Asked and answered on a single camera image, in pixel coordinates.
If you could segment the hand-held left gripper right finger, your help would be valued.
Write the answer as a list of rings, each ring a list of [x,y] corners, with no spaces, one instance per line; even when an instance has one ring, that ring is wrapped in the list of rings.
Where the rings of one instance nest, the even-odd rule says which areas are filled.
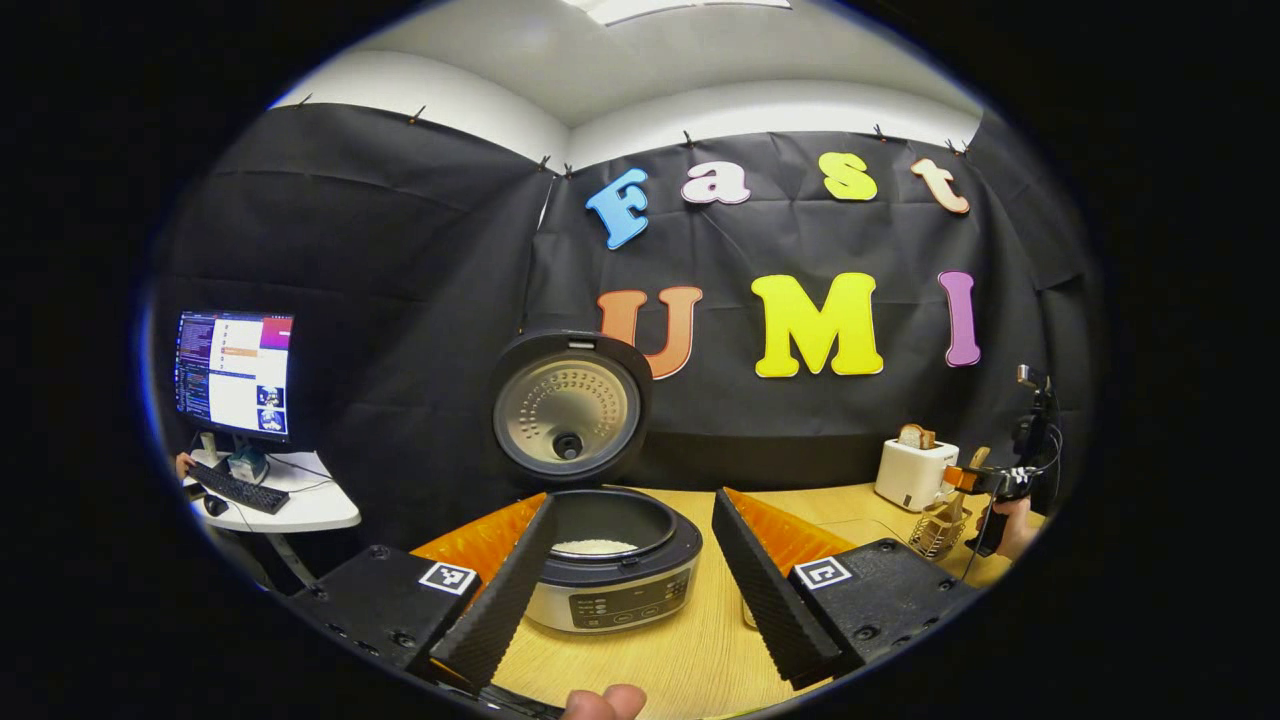
[[[852,544],[731,488],[712,527],[780,674],[800,691],[899,653],[979,591],[893,537]]]

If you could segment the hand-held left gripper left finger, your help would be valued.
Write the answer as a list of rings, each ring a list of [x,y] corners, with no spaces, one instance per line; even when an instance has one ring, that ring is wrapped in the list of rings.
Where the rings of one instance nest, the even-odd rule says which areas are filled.
[[[428,543],[370,546],[287,598],[323,634],[465,694],[490,684],[518,629],[558,528],[534,495]]]

